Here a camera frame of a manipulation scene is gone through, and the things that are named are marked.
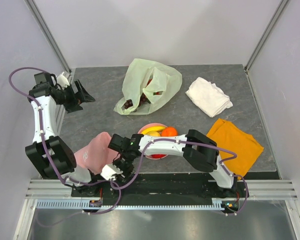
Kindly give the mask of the red fake apple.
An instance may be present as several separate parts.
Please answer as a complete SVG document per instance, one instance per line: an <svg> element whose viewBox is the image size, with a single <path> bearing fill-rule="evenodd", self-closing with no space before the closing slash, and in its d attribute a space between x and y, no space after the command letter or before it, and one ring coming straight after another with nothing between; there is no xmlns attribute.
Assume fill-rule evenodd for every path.
<svg viewBox="0 0 300 240"><path fill-rule="evenodd" d="M164 157L166 157L167 155L166 154L152 154L151 157L153 159L162 159Z"/></svg>

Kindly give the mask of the yellow fake pear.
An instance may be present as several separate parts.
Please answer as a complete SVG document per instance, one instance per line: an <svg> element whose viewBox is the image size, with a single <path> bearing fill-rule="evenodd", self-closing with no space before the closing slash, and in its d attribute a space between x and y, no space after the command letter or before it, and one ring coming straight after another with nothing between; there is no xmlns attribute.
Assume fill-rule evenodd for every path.
<svg viewBox="0 0 300 240"><path fill-rule="evenodd" d="M161 134L159 132L157 132L157 131L149 131L147 133L147 135L149 135L151 137L160 137L161 136Z"/></svg>

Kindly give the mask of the dark grape bunch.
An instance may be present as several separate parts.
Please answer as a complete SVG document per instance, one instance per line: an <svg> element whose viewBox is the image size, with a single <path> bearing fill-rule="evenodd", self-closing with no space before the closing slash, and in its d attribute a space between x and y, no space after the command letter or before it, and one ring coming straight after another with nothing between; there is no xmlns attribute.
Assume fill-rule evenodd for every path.
<svg viewBox="0 0 300 240"><path fill-rule="evenodd" d="M123 107L124 107L124 109L128 109L133 106L137 106L137 108L139 108L140 106L142 106L145 103L150 103L150 101L146 97L146 95L144 93L142 93L138 101L132 101L131 99L128 99L124 103Z"/></svg>

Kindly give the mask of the yellow fake banana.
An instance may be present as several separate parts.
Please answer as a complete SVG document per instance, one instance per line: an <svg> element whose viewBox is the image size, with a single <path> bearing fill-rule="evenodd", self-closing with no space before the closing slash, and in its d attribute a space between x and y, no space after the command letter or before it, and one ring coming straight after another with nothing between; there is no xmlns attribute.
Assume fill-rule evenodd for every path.
<svg viewBox="0 0 300 240"><path fill-rule="evenodd" d="M152 126L144 129L141 134L146 135L150 131L156 131L156 132L162 132L164 129L166 129L166 126Z"/></svg>

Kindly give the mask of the orange fake fruit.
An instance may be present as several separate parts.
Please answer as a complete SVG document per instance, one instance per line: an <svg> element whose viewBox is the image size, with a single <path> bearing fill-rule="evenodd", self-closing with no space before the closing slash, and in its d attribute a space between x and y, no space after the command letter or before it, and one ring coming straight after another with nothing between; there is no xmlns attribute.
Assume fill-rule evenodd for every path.
<svg viewBox="0 0 300 240"><path fill-rule="evenodd" d="M166 127L162 132L161 132L162 137L175 137L178 136L178 131L176 128L169 126Z"/></svg>

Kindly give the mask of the red strawberry bunch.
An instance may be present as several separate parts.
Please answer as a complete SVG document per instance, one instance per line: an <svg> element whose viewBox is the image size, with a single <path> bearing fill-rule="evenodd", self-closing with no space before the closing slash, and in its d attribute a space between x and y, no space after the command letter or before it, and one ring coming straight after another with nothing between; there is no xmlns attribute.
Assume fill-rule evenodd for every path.
<svg viewBox="0 0 300 240"><path fill-rule="evenodd" d="M152 83L153 79L149 79L145 86L145 92L149 96L161 96L163 94L162 88L157 83Z"/></svg>

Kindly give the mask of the translucent green plastic bag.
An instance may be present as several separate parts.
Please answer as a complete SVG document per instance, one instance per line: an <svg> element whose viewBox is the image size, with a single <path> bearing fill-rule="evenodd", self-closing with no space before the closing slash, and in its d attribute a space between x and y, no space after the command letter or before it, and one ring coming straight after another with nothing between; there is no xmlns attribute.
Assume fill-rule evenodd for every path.
<svg viewBox="0 0 300 240"><path fill-rule="evenodd" d="M182 74L162 63L135 58L125 74L121 98L114 111L120 115L148 115L167 104L180 90Z"/></svg>

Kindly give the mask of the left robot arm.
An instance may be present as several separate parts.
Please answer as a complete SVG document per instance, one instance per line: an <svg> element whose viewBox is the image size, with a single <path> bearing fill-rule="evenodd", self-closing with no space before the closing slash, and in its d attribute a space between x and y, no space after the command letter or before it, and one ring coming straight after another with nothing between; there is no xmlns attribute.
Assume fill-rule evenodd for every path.
<svg viewBox="0 0 300 240"><path fill-rule="evenodd" d="M74 91L68 79L60 74L41 72L34 75L36 85L29 91L28 100L34 113L34 137L32 144L25 147L26 156L43 179L72 179L82 182L82 191L89 197L100 191L98 182L92 180L91 172L79 166L73 151L60 138L57 126L57 106L67 113L81 111L82 103L92 103L95 99L77 79Z"/></svg>

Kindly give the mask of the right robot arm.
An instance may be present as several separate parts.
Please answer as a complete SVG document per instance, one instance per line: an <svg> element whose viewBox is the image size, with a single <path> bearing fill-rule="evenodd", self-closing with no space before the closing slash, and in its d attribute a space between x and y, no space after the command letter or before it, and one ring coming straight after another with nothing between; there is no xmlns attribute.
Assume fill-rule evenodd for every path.
<svg viewBox="0 0 300 240"><path fill-rule="evenodd" d="M108 148L119 153L119 158L111 164L115 178L120 183L130 185L139 174L143 157L155 154L178 156L184 158L194 169L209 173L219 186L220 193L225 197L237 191L237 177L224 164L220 152L237 154L217 147L217 143L197 130L190 129L187 134L179 136L150 136L133 134L131 138L114 134Z"/></svg>

